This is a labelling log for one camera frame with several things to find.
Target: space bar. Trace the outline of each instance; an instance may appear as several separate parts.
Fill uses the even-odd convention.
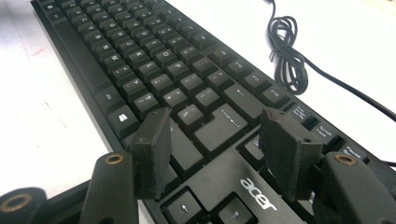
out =
[[[192,138],[202,154],[212,160],[248,130],[248,123],[227,104],[217,108],[209,117],[212,120]]]
[[[93,94],[111,84],[102,67],[93,58],[91,52],[68,21],[57,23],[53,25],[53,28],[68,55],[72,55],[69,59],[73,61],[74,66]]]

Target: keyboard cable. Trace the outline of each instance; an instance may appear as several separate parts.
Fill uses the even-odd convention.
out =
[[[268,22],[267,34],[270,44],[273,48],[270,54],[271,62],[277,56],[277,65],[275,70],[275,81],[283,86],[286,90],[294,95],[302,94],[308,87],[308,74],[305,70],[305,63],[313,68],[318,74],[326,77],[331,82],[350,91],[354,95],[361,98],[367,104],[373,106],[390,119],[396,122],[396,114],[387,109],[373,98],[367,96],[361,91],[349,86],[345,82],[325,73],[302,53],[294,49],[292,46],[296,40],[298,33],[297,21],[291,16],[275,17],[276,4],[275,0],[264,0],[273,5],[273,13]],[[396,167],[396,162],[383,161],[391,167]]]

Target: acer logo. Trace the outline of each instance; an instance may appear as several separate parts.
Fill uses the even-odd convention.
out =
[[[274,207],[273,204],[270,203],[268,198],[262,194],[262,191],[254,187],[253,182],[249,178],[247,178],[246,180],[241,179],[241,185],[248,190],[248,192],[254,199],[256,199],[256,202],[262,207],[262,209],[265,210],[267,208],[272,207],[274,208],[274,210],[276,210],[276,208]]]

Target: white surface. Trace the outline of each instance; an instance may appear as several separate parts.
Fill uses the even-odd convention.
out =
[[[170,2],[273,75],[265,37],[271,5],[262,0]],[[396,9],[380,4],[278,0],[276,15],[296,18],[297,50],[396,111]],[[106,145],[28,0],[0,0],[0,65],[0,195],[39,187],[53,197],[89,179]],[[396,161],[395,122],[311,69],[308,75],[308,90],[300,96],[304,102],[378,158]]]

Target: black keyboard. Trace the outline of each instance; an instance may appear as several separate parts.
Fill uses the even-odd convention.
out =
[[[312,223],[312,200],[285,202],[263,168],[265,106],[300,122],[323,154],[354,156],[396,186],[377,157],[163,0],[32,5],[112,150],[128,146],[149,112],[172,108],[166,187],[144,201],[156,223]]]

